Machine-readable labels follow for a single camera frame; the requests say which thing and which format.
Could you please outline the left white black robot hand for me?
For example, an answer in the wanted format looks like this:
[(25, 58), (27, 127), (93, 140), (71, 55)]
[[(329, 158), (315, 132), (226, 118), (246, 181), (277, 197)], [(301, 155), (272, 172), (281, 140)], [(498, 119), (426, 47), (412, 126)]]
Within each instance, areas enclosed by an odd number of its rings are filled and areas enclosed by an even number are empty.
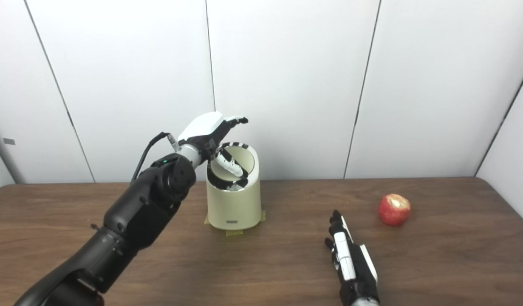
[(190, 161), (193, 169), (207, 161), (216, 162), (232, 175), (245, 179), (248, 171), (221, 145), (232, 128), (246, 124), (243, 116), (224, 117), (220, 112), (209, 112), (195, 118), (178, 136), (178, 151)]

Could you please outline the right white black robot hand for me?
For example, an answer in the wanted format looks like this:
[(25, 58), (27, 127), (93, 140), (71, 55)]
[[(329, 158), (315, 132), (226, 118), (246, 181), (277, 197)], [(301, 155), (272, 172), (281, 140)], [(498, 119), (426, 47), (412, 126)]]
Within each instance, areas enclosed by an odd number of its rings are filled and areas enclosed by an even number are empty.
[(364, 244), (351, 238), (343, 215), (334, 210), (330, 219), (329, 238), (324, 244), (340, 282), (339, 298), (344, 306), (379, 306), (378, 275)]

